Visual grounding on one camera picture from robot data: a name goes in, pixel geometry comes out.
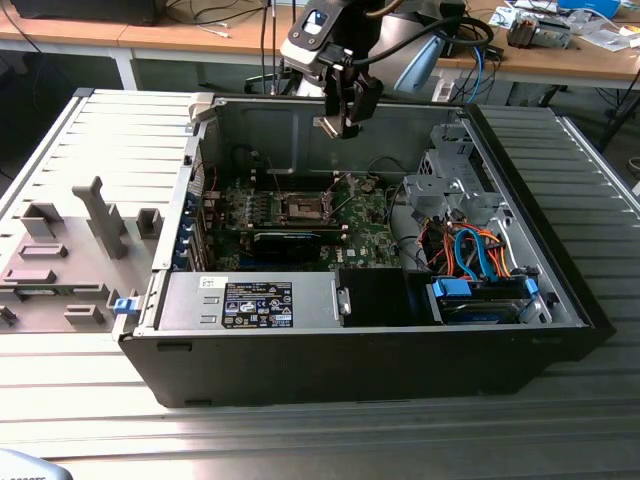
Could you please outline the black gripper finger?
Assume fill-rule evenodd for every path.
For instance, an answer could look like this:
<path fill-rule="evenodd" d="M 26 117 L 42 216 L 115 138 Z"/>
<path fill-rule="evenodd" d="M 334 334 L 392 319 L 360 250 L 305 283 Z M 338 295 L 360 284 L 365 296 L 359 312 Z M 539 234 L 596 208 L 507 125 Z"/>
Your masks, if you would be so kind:
<path fill-rule="evenodd" d="M 342 92 L 344 67 L 333 64 L 325 69 L 323 93 L 325 96 L 325 116 L 341 120 L 344 117 L 345 102 Z"/>
<path fill-rule="evenodd" d="M 344 47 L 332 48 L 332 65 L 344 67 L 342 92 L 345 102 L 344 117 L 332 117 L 332 137 L 350 139 L 358 135 L 359 123 L 370 119 L 383 93 L 383 83 L 369 73 L 370 58 L 357 59 Z"/>

